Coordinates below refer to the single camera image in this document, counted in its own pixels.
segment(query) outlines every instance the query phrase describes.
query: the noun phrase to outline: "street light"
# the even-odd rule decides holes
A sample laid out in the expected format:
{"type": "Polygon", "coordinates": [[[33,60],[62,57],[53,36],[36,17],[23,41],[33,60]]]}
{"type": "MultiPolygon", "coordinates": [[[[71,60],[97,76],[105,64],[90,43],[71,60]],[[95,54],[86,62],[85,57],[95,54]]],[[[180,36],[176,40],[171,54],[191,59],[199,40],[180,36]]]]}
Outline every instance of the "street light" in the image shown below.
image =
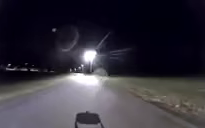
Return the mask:
{"type": "Polygon", "coordinates": [[[84,60],[90,63],[90,72],[92,72],[93,60],[96,58],[97,52],[95,50],[85,51],[84,60]]]}

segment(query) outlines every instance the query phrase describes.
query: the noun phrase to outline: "night sky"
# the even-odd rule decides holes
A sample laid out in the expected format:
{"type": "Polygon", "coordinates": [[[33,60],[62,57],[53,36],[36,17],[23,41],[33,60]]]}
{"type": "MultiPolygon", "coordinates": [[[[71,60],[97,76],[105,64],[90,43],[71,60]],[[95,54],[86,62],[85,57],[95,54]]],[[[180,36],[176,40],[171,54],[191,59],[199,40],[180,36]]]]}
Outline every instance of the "night sky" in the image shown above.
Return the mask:
{"type": "Polygon", "coordinates": [[[205,0],[0,1],[0,63],[68,69],[108,32],[101,52],[132,48],[104,60],[111,73],[205,72],[205,0]]]}

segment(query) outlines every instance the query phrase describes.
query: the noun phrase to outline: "roadside grass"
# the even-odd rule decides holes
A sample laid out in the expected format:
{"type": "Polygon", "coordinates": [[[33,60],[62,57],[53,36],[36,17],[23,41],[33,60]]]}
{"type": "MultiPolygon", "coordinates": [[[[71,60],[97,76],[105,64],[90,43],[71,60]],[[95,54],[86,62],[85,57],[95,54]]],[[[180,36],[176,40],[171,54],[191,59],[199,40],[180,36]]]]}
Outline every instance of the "roadside grass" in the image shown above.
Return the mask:
{"type": "Polygon", "coordinates": [[[205,78],[113,77],[115,86],[168,111],[205,120],[205,78]]]}
{"type": "Polygon", "coordinates": [[[0,85],[0,102],[17,96],[30,94],[54,85],[61,80],[61,76],[47,79],[22,81],[8,85],[0,85]]]}

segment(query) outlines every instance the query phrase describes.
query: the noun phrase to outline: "road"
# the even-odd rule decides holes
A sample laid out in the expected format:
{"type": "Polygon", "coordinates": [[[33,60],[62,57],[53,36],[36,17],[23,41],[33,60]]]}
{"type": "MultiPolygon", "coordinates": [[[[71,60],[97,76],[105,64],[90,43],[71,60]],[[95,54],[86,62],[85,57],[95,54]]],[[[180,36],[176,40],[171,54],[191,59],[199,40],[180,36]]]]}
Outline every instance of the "road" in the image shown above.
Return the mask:
{"type": "Polygon", "coordinates": [[[192,127],[127,92],[70,76],[45,90],[1,103],[0,128],[74,128],[75,114],[84,111],[97,112],[105,128],[192,127]]]}

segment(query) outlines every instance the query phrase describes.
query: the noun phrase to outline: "grass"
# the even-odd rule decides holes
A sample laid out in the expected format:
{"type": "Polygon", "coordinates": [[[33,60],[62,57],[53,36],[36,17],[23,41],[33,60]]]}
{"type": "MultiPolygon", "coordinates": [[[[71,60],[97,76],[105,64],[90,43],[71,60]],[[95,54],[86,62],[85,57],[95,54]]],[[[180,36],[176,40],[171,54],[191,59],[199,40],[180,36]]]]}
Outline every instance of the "grass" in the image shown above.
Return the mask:
{"type": "Polygon", "coordinates": [[[114,77],[116,85],[174,112],[205,118],[205,78],[114,77]]]}

